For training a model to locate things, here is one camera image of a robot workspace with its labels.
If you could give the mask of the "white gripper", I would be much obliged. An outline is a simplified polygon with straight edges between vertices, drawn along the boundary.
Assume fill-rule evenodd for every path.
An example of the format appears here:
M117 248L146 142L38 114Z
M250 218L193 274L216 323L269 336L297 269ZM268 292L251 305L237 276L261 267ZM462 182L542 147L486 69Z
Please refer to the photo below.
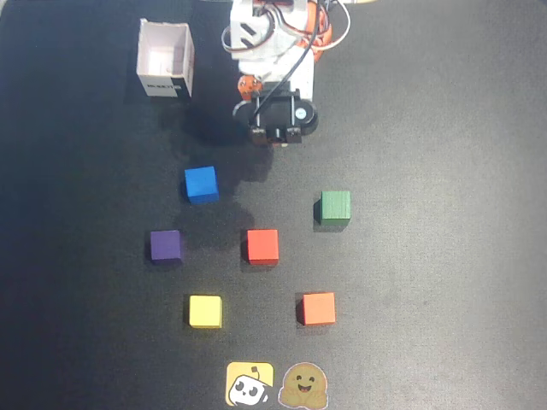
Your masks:
M287 49L264 55L248 54L238 59L242 76L238 79L238 92L244 101L255 93L266 93L279 83L302 56L304 49ZM313 99L315 60L310 51L287 80L290 91L299 91L302 99ZM273 143L274 148L284 148L285 143Z

